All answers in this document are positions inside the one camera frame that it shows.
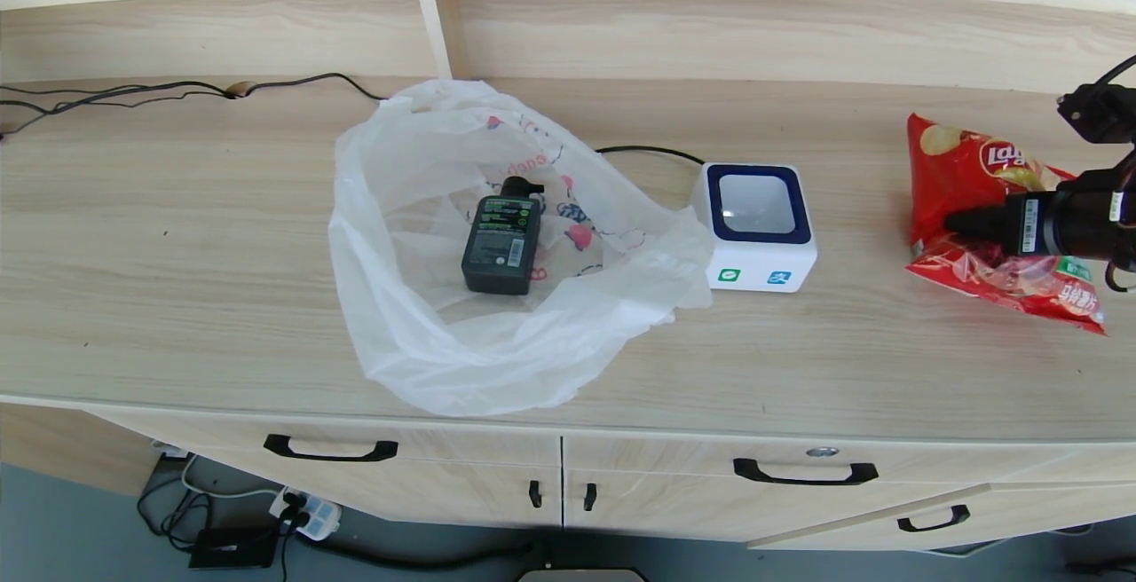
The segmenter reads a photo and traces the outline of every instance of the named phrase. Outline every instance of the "white plastic bag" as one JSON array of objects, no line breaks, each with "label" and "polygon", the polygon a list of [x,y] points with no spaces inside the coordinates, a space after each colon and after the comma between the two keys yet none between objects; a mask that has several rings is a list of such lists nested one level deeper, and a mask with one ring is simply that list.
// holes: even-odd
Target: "white plastic bag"
[{"label": "white plastic bag", "polygon": [[[473,214],[515,174],[545,186],[531,292],[470,292]],[[328,233],[364,373],[438,415],[561,405],[676,306],[710,305],[693,210],[485,83],[415,85],[340,136]]]}]

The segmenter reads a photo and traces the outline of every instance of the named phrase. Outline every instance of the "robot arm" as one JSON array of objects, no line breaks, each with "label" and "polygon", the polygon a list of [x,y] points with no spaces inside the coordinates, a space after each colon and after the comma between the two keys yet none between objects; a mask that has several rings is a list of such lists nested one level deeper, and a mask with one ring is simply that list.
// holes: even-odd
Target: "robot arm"
[{"label": "robot arm", "polygon": [[[1058,114],[1091,143],[1136,146],[1136,89],[1112,80],[1136,66],[1136,56],[1095,83],[1058,100]],[[1113,291],[1116,271],[1136,273],[1136,147],[1111,169],[1088,169],[1050,192],[1010,194],[997,207],[957,211],[944,226],[960,238],[1000,243],[1006,256],[1078,256],[1108,260],[1104,282]]]}]

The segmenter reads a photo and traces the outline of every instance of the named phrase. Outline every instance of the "white power strip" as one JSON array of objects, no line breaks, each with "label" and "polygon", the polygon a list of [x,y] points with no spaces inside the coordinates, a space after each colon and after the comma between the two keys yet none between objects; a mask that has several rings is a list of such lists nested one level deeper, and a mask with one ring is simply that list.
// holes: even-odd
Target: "white power strip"
[{"label": "white power strip", "polygon": [[284,501],[284,496],[286,493],[302,497],[304,499],[302,510],[311,516],[308,524],[298,529],[296,532],[318,541],[324,540],[332,533],[335,533],[335,531],[340,527],[340,518],[343,517],[343,507],[336,505],[335,502],[329,502],[304,493],[299,489],[292,489],[291,487],[285,487],[279,493],[276,494],[276,499],[273,500],[273,506],[268,508],[268,513],[273,514],[275,517],[279,517],[281,514],[287,509],[289,504]]}]

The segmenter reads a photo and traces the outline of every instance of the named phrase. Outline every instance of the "black cabinet handle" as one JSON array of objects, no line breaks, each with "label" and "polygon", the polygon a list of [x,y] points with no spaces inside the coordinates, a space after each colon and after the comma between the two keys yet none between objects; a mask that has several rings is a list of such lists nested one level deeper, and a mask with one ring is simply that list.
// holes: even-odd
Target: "black cabinet handle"
[{"label": "black cabinet handle", "polygon": [[935,526],[925,526],[919,529],[918,526],[911,524],[911,518],[901,517],[895,521],[900,525],[900,531],[907,531],[908,533],[922,533],[924,531],[934,531],[936,529],[946,529],[947,526],[954,526],[955,524],[962,524],[970,519],[970,509],[967,505],[954,505],[951,507],[951,519],[944,522],[943,524],[936,524]]},{"label": "black cabinet handle", "polygon": [[587,493],[584,494],[584,510],[590,512],[595,506],[595,483],[587,483]]},{"label": "black cabinet handle", "polygon": [[541,497],[541,484],[535,480],[528,481],[528,499],[533,502],[533,508],[538,509],[544,504],[544,498]]},{"label": "black cabinet handle", "polygon": [[279,433],[268,433],[268,438],[265,438],[265,449],[268,449],[276,456],[282,458],[296,458],[300,460],[321,460],[325,463],[381,463],[398,456],[399,443],[390,440],[381,440],[375,443],[375,448],[371,449],[366,456],[312,456],[310,454],[296,454],[289,447],[289,442],[292,441],[291,435],[281,435]]},{"label": "black cabinet handle", "polygon": [[758,462],[750,458],[734,458],[734,474],[754,482],[766,482],[769,484],[804,484],[808,487],[852,487],[863,484],[879,477],[876,465],[871,463],[852,463],[849,465],[852,474],[844,480],[792,480],[786,477],[774,477],[763,472]]}]

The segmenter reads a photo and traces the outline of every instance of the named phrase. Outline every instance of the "red chip bag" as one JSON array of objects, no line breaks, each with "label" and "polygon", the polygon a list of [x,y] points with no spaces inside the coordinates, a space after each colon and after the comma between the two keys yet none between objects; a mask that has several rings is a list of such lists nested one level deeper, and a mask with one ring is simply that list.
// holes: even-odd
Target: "red chip bag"
[{"label": "red chip bag", "polygon": [[1085,264],[1072,256],[1006,257],[996,243],[962,242],[947,214],[1001,206],[1006,194],[1052,190],[1072,175],[986,134],[908,118],[913,201],[908,269],[968,296],[1104,334],[1104,313]]}]

